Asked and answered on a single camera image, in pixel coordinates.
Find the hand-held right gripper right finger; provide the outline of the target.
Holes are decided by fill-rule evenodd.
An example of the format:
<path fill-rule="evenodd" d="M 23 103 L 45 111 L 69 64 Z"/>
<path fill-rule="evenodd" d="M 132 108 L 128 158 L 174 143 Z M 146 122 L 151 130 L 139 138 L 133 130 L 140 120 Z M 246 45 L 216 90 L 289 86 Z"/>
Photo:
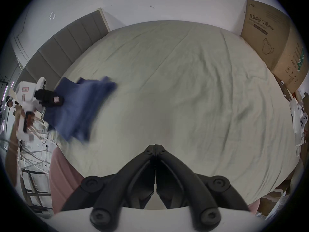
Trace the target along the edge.
<path fill-rule="evenodd" d="M 155 154 L 157 161 L 164 164 L 182 186 L 195 229 L 211 231 L 216 228 L 222 219 L 219 208 L 249 211 L 226 177 L 197 175 L 162 145 L 155 145 Z"/>

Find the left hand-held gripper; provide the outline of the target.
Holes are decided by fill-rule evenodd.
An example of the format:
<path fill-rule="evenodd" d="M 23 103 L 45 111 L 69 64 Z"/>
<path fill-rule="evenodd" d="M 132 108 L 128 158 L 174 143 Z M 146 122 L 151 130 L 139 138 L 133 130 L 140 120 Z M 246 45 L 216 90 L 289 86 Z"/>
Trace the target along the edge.
<path fill-rule="evenodd" d="M 30 126 L 27 125 L 28 117 L 35 111 L 43 107 L 61 107 L 64 104 L 64 97 L 54 91 L 45 89 L 46 79 L 41 77 L 37 83 L 21 81 L 16 88 L 16 99 L 21 105 L 25 115 L 20 115 L 17 123 L 16 136 L 23 142 L 32 142 L 34 134 L 30 132 Z"/>

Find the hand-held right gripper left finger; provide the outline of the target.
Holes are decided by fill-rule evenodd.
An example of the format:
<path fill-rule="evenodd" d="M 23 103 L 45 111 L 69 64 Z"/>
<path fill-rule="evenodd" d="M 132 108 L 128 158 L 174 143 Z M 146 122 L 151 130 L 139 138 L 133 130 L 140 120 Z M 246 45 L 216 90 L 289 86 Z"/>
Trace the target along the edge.
<path fill-rule="evenodd" d="M 89 220 L 99 231 L 115 231 L 120 210 L 126 201 L 131 183 L 135 183 L 145 168 L 151 164 L 155 145 L 149 145 L 116 174 L 98 177 L 88 176 L 70 195 L 61 211 L 91 208 Z"/>

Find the person's left hand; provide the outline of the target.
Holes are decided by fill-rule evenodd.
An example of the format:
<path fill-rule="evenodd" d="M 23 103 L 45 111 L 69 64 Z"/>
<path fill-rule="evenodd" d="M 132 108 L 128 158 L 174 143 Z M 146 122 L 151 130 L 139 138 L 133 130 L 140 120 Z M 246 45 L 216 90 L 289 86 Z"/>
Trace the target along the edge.
<path fill-rule="evenodd" d="M 27 129 L 33 125 L 35 113 L 33 111 L 27 111 L 25 113 L 24 124 L 23 124 L 23 132 L 27 133 Z"/>

